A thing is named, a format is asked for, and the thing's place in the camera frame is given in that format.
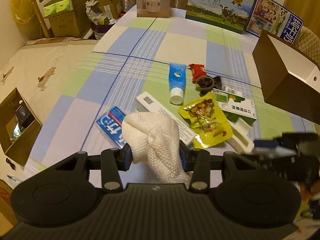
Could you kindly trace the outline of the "green cow milk carton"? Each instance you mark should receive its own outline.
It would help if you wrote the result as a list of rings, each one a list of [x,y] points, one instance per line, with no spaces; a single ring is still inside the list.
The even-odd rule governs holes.
[[[188,0],[185,18],[242,34],[254,0]]]

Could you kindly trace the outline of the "green white medicine box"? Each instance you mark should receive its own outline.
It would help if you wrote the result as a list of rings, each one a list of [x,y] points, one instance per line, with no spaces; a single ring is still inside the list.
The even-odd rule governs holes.
[[[257,119],[253,100],[213,89],[212,93],[227,119],[236,123],[239,118],[252,126]]]

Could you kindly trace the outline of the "red candy wrapper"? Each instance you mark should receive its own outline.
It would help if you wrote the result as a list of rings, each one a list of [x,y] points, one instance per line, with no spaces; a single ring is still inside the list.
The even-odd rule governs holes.
[[[189,68],[190,68],[190,70],[192,72],[192,81],[193,81],[193,83],[196,83],[196,81],[200,77],[203,77],[203,76],[207,75],[204,64],[192,63],[192,64],[189,64]]]

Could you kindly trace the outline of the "dark brown scrunchie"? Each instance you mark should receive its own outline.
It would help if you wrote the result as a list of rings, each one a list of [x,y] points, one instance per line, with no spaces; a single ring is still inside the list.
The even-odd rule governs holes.
[[[223,90],[224,85],[220,76],[201,76],[196,80],[196,90],[199,91],[200,96],[206,95],[213,89]]]

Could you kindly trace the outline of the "white plastic tray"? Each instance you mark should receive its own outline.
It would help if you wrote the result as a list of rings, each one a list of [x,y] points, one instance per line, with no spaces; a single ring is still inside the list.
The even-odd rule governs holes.
[[[249,154],[254,148],[252,139],[248,134],[252,130],[242,118],[238,118],[236,122],[229,121],[233,135],[227,142],[235,149],[237,153]]]

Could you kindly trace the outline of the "long white carton box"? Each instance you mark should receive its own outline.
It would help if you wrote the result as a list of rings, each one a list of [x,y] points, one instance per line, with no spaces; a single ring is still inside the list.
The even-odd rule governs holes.
[[[196,137],[195,132],[157,101],[150,93],[144,91],[142,94],[136,96],[135,102],[139,112],[150,112],[176,122],[180,140],[183,141],[186,146],[191,146],[193,144],[193,140]]]

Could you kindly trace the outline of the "blue cartoon milk carton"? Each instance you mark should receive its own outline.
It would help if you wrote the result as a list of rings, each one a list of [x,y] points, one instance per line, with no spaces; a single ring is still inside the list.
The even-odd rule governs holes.
[[[274,0],[254,0],[246,31],[259,37],[263,30],[293,44],[304,21]]]

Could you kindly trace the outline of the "yellow plastic bag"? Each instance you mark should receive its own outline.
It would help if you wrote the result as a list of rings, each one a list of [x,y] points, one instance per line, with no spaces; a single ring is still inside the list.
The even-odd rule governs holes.
[[[28,24],[35,15],[31,0],[10,0],[10,9],[17,24]]]

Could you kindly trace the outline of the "cardboard box with tissues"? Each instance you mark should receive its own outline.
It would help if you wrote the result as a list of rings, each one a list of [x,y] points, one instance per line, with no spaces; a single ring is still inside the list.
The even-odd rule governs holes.
[[[86,14],[89,0],[31,0],[33,10],[46,38],[88,37],[91,29]]]

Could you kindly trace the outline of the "blue cream tube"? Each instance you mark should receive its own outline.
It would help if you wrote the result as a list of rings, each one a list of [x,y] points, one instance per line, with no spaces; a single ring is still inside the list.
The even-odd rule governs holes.
[[[185,64],[169,63],[169,90],[170,102],[174,105],[181,105],[184,100],[186,85]]]

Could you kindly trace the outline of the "small white pill bottle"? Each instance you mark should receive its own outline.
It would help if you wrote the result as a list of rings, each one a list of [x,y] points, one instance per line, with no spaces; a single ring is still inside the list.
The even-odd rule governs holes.
[[[242,92],[235,89],[235,88],[232,88],[232,87],[229,87],[229,86],[225,86],[224,89],[223,89],[225,92],[227,93],[230,93],[230,94],[235,94],[237,96],[242,96]]]

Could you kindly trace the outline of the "checkered bed sheet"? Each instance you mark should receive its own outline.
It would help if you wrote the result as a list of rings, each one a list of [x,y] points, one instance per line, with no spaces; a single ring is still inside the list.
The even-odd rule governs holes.
[[[43,88],[34,88],[36,114],[46,111],[43,127],[24,167],[29,178],[69,155],[84,150],[98,154],[111,144],[95,120],[113,106],[136,110],[135,98],[146,91],[171,113],[169,63],[203,64],[211,76],[222,77],[255,104],[252,139],[283,132],[313,132],[308,120],[266,104],[252,52],[257,38],[187,20],[173,9],[169,18],[138,18],[127,12],[98,42],[84,63],[71,68],[74,53],[57,57],[56,68]]]

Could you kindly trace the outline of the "white plastic bag clutter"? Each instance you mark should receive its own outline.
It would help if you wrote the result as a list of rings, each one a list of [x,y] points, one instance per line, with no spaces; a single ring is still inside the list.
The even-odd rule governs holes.
[[[120,0],[90,0],[86,2],[86,14],[95,25],[115,24],[120,13]]]

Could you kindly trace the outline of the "open brown box on floor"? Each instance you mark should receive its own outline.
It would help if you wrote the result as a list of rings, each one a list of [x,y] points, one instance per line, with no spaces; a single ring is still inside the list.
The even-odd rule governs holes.
[[[1,148],[4,154],[24,166],[41,128],[36,115],[14,88],[1,102]]]

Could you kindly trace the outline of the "blue white medicine box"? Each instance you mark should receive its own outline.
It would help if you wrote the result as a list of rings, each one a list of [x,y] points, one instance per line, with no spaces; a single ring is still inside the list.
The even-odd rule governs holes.
[[[102,135],[117,148],[123,148],[126,144],[122,135],[122,122],[125,116],[126,114],[120,108],[114,106],[95,121]]]

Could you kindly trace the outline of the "yellow snack packet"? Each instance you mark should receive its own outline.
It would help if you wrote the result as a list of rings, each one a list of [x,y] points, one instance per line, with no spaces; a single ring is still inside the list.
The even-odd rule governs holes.
[[[195,148],[214,147],[233,136],[231,125],[211,92],[180,107],[178,113],[196,134]]]

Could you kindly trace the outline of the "brown cardboard storage box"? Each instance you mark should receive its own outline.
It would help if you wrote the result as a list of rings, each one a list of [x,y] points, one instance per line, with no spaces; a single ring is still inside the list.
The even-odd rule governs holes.
[[[319,124],[319,65],[316,61],[265,30],[252,55],[264,101]]]

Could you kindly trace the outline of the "beige quilted chair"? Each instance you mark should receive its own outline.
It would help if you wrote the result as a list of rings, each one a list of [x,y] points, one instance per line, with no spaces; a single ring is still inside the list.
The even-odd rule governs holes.
[[[302,26],[293,46],[315,61],[320,63],[320,40],[310,29]]]

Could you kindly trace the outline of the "white knitted cloth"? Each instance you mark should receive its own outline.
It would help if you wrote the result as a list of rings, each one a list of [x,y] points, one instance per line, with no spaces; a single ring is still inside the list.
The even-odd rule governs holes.
[[[191,177],[182,167],[176,122],[150,112],[135,112],[125,116],[122,135],[135,164],[147,164],[161,183],[189,186]]]

